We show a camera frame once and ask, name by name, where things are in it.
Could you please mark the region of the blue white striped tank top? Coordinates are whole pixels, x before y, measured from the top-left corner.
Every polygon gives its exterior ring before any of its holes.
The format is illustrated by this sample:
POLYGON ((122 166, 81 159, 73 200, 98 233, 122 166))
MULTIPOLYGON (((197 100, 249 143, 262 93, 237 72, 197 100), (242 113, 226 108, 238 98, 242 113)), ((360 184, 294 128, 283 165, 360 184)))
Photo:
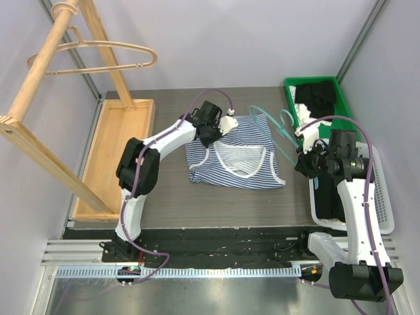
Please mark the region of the blue white striped tank top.
POLYGON ((284 187, 267 117, 236 119, 238 127, 209 147, 200 140, 185 145, 190 181, 250 190, 284 187))

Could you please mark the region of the green plastic tray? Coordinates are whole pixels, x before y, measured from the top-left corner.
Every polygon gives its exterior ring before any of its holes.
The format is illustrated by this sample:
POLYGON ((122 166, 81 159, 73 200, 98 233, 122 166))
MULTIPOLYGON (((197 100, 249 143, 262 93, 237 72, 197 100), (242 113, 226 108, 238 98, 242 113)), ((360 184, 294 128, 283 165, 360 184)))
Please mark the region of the green plastic tray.
MULTIPOLYGON (((305 83, 319 83, 321 81, 330 81, 333 85, 337 101, 334 105, 334 114, 337 116, 346 116, 352 118, 351 111, 348 107, 347 101, 344 97, 344 94, 339 86, 337 79, 334 76, 317 76, 317 77, 288 77, 284 80, 284 93, 288 103, 288 110, 293 116, 294 124, 293 128, 296 129, 300 123, 298 116, 295 110, 294 98, 290 91, 290 86, 296 87, 297 85, 305 83)), ((319 136, 320 138, 329 138, 330 129, 353 129, 356 130, 356 127, 348 121, 334 119, 331 126, 324 125, 323 123, 319 126, 319 136)))

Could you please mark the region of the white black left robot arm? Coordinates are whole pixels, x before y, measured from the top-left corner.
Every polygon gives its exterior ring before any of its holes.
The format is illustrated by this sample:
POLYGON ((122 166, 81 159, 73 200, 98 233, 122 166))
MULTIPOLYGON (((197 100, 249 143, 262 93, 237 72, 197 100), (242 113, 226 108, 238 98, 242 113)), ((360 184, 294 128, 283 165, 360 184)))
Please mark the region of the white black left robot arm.
POLYGON ((130 138, 127 141, 116 171, 121 188, 121 211, 115 234, 122 240, 117 254, 124 261, 131 262, 139 256, 140 246, 134 240, 140 236, 144 203, 158 182, 161 160, 193 140, 199 139, 205 145, 218 140, 222 136, 221 118, 222 109, 205 101, 162 132, 143 140, 130 138))

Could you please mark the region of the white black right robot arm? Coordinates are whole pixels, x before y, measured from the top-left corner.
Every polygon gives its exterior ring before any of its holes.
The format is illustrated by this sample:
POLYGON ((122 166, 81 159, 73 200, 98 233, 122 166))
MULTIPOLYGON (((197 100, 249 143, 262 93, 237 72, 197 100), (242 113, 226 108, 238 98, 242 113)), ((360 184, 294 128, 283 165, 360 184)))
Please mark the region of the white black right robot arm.
POLYGON ((361 155, 356 131, 333 129, 328 142, 316 127, 299 127, 302 140, 295 167, 309 179, 327 175, 337 189, 345 214, 348 249, 340 248, 330 234, 313 232, 296 243, 300 257, 317 256, 328 271, 329 289, 338 299, 383 302, 398 289, 403 272, 391 265, 383 245, 375 210, 374 154, 367 144, 361 155))

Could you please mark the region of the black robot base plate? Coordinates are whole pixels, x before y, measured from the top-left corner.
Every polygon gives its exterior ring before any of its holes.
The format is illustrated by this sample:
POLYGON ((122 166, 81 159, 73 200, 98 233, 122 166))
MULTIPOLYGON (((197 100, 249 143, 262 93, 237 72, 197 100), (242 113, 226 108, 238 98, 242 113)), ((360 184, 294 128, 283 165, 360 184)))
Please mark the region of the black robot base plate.
POLYGON ((144 263, 148 268, 283 268, 311 261, 309 227, 199 228, 143 230, 137 247, 102 241, 105 263, 144 263))

